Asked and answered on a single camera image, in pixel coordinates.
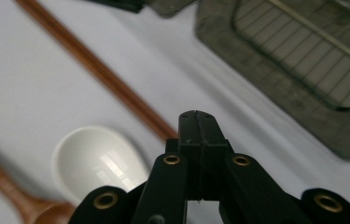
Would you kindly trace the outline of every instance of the wooden utensil handle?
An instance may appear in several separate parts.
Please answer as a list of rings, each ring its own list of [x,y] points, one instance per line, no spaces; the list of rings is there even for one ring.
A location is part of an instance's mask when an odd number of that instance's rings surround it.
[[[157,136],[163,141],[166,141],[167,138],[177,138],[176,131],[159,114],[56,20],[38,1],[16,1],[77,58],[81,64],[128,106]]]
[[[35,202],[35,199],[22,191],[18,185],[13,182],[7,174],[0,168],[0,190],[18,207],[24,211]]]

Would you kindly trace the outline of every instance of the white ceramic spoon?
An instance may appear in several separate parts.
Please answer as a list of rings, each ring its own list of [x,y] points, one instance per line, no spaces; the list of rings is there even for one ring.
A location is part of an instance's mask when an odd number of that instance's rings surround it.
[[[55,149],[52,172],[60,193],[75,206],[101,186],[128,192],[148,178],[147,166],[132,144],[100,126],[68,134]]]

